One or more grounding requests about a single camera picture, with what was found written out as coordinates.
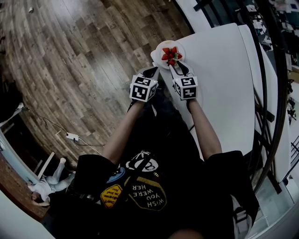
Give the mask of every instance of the white table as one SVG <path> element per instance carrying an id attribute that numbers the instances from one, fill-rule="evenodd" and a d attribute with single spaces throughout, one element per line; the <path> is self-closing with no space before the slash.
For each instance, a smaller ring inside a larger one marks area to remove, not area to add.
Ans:
<path id="1" fill-rule="evenodd" d="M 192 66 L 199 81 L 197 100 L 221 142 L 222 151 L 252 150 L 255 110 L 250 64 L 240 30 L 228 24 L 196 33 L 178 42 L 185 48 L 185 62 Z M 151 53 L 155 64 L 155 51 Z M 172 85 L 169 70 L 160 73 L 180 111 L 191 127 L 193 121 Z M 195 130 L 192 135 L 198 144 Z"/>

